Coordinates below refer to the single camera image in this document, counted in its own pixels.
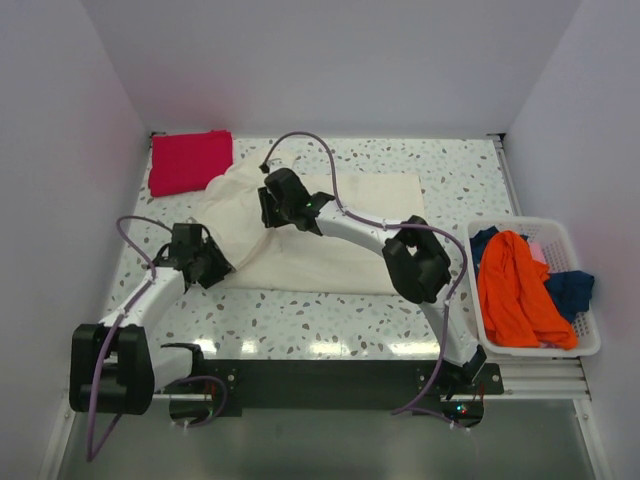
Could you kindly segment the cream white t shirt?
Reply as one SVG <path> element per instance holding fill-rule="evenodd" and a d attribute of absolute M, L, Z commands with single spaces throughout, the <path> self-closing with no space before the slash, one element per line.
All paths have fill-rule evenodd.
<path fill-rule="evenodd" d="M 384 260 L 345 240 L 287 225 L 265 228 L 258 189 L 264 184 L 255 154 L 211 180 L 196 201 L 193 219 L 206 226 L 233 272 L 222 288 L 338 294 L 392 295 Z M 393 222 L 423 216 L 415 173 L 358 173 L 338 177 L 342 202 L 362 216 Z"/>

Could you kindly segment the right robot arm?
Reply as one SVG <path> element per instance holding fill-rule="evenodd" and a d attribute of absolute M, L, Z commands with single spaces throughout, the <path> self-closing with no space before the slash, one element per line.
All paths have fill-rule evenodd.
<path fill-rule="evenodd" d="M 450 301 L 457 287 L 451 259 L 424 219 L 411 216 L 399 224 L 358 219 L 325 192 L 311 194 L 288 167 L 262 166 L 266 175 L 258 189 L 262 221 L 267 228 L 292 225 L 301 232 L 335 238 L 379 255 L 396 293 L 418 305 L 438 335 L 448 386 L 469 392 L 481 380 L 486 354 L 464 321 L 452 318 Z"/>

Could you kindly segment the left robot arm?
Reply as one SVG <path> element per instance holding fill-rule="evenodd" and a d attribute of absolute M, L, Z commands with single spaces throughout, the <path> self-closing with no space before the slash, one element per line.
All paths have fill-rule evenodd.
<path fill-rule="evenodd" d="M 141 415 L 153 395 L 176 384 L 185 392 L 207 380 L 201 348 L 150 347 L 167 310 L 194 285 L 208 289 L 233 271 L 207 227 L 176 223 L 141 284 L 115 311 L 72 335 L 69 403 L 76 412 Z"/>

